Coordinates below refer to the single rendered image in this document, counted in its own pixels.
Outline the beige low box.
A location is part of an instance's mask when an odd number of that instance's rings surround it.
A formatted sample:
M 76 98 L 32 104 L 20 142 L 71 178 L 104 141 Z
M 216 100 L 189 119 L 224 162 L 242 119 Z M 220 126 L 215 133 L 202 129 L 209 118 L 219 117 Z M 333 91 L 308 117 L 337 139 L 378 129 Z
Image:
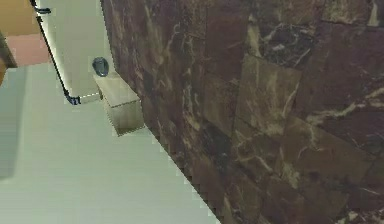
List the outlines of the beige low box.
M 108 119 L 118 136 L 144 127 L 141 100 L 116 72 L 105 77 L 95 75 Z

